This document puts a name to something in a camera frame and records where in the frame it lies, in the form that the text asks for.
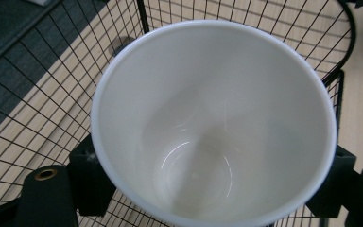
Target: wooden floor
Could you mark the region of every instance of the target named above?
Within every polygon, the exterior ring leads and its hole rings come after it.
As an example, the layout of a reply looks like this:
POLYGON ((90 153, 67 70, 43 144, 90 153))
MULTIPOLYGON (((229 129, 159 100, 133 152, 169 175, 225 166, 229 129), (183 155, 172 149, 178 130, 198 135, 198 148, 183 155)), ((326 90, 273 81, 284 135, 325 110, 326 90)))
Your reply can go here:
MULTIPOLYGON (((183 1, 184 7, 180 7, 180 1, 172 1, 169 5, 166 1, 149 1, 150 10, 147 10, 148 22, 151 28, 164 26, 192 18, 206 19, 230 19, 231 5, 233 1, 222 1, 222 5, 213 3, 205 6, 202 1, 183 1)), ((291 3, 291 11, 279 13, 278 10, 284 1, 273 1, 273 4, 264 9, 264 1, 253 1, 250 5, 253 19, 247 21, 247 25, 258 26, 268 32, 284 34, 288 39, 285 41, 307 58, 308 62, 317 69, 320 77, 328 72, 335 62, 338 62, 344 52, 349 40, 342 40, 335 46, 337 51, 327 53, 327 48, 335 44, 338 35, 347 29, 343 25, 343 19, 337 21, 334 35, 321 39, 318 45, 324 48, 315 48, 311 45, 312 40, 320 38, 317 32, 309 32, 305 40, 303 31, 296 29, 290 32, 286 23, 277 23, 274 26, 271 18, 279 14, 284 22, 293 22, 297 15, 294 8, 299 8, 301 1, 287 1, 291 3)), ((311 1, 310 6, 314 12, 320 6, 311 1)), ((78 142, 88 134, 90 130, 89 112, 91 109, 91 97, 96 84, 112 59, 113 48, 125 41, 125 37, 138 37, 142 34, 141 28, 135 29, 138 17, 128 13, 127 9, 135 8, 130 1, 110 1, 107 8, 99 13, 99 16, 81 32, 81 35, 72 43, 24 98, 24 101, 16 107, 9 117, 0 126, 0 204, 16 198, 21 191, 21 184, 26 174, 39 166, 52 164, 66 164, 67 155, 78 142)), ((235 4, 233 20, 246 22, 245 9, 248 5, 243 1, 235 4)), ((357 21, 357 43, 353 55, 344 66, 346 72, 343 108, 340 123, 339 144, 357 156, 355 169, 363 168, 363 9, 353 9, 357 21)), ((333 15, 334 8, 328 8, 327 12, 333 15)), ((300 17, 299 24, 304 26, 314 18, 311 13, 307 17, 300 17)), ((315 30, 324 30, 331 26, 331 21, 326 18, 314 25, 315 30)), ((97 222, 106 223, 109 226, 164 226, 131 204, 120 192, 117 192, 110 205, 112 214, 108 213, 103 218, 80 218, 83 226, 97 225, 97 222)), ((301 209, 292 217, 309 217, 307 209, 301 209)), ((331 220, 331 226, 343 226, 345 212, 338 220, 331 220)), ((284 220, 277 226, 317 226, 316 219, 302 218, 300 221, 284 220)))

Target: black wire grid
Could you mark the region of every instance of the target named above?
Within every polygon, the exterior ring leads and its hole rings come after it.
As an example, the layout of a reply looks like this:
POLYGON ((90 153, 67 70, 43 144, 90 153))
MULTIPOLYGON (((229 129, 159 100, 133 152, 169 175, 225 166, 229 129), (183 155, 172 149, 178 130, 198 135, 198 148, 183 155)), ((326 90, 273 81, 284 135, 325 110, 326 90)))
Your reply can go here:
MULTIPOLYGON (((113 57, 145 32, 179 21, 233 21, 289 44, 325 82, 339 118, 338 70, 354 45, 353 16, 340 1, 63 0, 51 8, 0 55, 0 204, 20 196, 32 170, 68 163, 91 130, 92 96, 113 57)), ((104 217, 78 219, 81 226, 168 226, 118 190, 104 217)), ((324 223, 304 206, 275 226, 324 223)))

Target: white cup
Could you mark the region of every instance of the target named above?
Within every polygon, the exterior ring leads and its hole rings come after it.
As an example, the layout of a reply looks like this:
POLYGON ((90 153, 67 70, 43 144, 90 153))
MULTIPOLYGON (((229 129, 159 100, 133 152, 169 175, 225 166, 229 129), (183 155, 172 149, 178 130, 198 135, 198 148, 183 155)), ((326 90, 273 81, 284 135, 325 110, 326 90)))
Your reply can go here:
POLYGON ((179 226, 262 226, 317 191, 336 147, 313 69, 255 28, 192 21, 125 48, 95 92, 92 136, 112 182, 179 226))

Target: wire basket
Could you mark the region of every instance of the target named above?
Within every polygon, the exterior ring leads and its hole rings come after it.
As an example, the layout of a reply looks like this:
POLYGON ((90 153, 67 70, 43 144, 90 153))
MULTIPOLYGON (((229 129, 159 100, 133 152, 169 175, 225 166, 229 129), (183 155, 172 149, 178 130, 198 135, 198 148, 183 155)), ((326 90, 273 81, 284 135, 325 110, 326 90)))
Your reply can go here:
MULTIPOLYGON (((90 133, 92 96, 111 60, 144 33, 172 23, 216 19, 254 26, 314 67, 340 115, 354 20, 335 0, 63 0, 0 50, 0 205, 20 196, 28 173, 66 165, 90 133)), ((168 226, 116 191, 104 217, 81 226, 168 226)), ((305 206, 275 226, 319 226, 305 206)))

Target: cup rim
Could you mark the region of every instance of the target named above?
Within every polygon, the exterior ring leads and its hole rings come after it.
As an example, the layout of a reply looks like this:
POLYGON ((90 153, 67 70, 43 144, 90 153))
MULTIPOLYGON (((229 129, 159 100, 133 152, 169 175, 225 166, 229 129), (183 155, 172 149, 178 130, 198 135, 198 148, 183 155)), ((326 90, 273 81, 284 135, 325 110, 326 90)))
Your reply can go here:
POLYGON ((277 221, 285 217, 297 210, 300 206, 304 205, 311 197, 316 193, 316 191, 320 188, 323 183, 326 175, 329 172, 330 166, 334 157, 334 150, 337 144, 337 123, 335 119, 335 113, 332 107, 332 103, 330 102, 330 97, 325 92, 325 88, 320 78, 313 70, 313 68, 306 62, 297 52, 295 52, 291 47, 277 38, 267 34, 264 31, 259 29, 240 25, 234 22, 226 22, 226 21, 218 21, 218 20, 194 20, 187 22, 179 22, 175 24, 171 24, 168 26, 163 26, 157 29, 150 31, 144 36, 138 38, 133 43, 129 44, 125 49, 123 49, 117 56, 114 58, 112 63, 108 66, 105 72, 102 75, 100 82, 98 83, 95 94, 93 97, 93 105, 91 110, 91 128, 92 128, 92 138, 95 147, 96 155, 99 159, 100 164, 105 170, 108 177, 111 179, 113 184, 122 191, 123 194, 127 196, 133 203, 152 214, 155 217, 158 217, 162 220, 168 221, 172 224, 181 225, 185 227, 193 227, 193 226, 203 226, 203 227, 246 227, 246 226, 265 226, 272 222, 277 221), (306 185, 300 194, 298 194, 291 201, 285 203, 279 208, 273 210, 272 212, 266 213, 265 215, 254 218, 254 219, 245 219, 239 220, 236 222, 209 222, 202 220, 193 220, 190 218, 180 217, 170 212, 163 211, 156 206, 150 204, 148 201, 139 196, 136 192, 134 192, 124 180, 117 174, 111 162, 109 161, 109 156, 107 152, 103 148, 103 144, 101 141, 100 130, 99 130, 99 106, 104 95, 104 91, 106 90, 107 81, 112 77, 112 71, 115 70, 117 65, 121 64, 125 58, 137 50, 140 46, 148 43, 150 40, 155 39, 158 36, 162 36, 166 33, 172 32, 174 30, 179 29, 188 29, 190 27, 197 26, 218 26, 224 27, 228 29, 238 30, 240 32, 246 32, 250 35, 257 36, 260 39, 266 40, 269 44, 275 45, 277 48, 283 50, 287 55, 291 57, 292 60, 297 62, 297 65, 300 66, 305 72, 306 76, 308 76, 314 86, 316 87, 320 99, 322 101, 322 105, 324 106, 324 111, 326 111, 326 124, 327 124, 327 138, 328 140, 325 142, 325 150, 322 153, 323 157, 317 169, 317 172, 314 172, 312 180, 306 185))

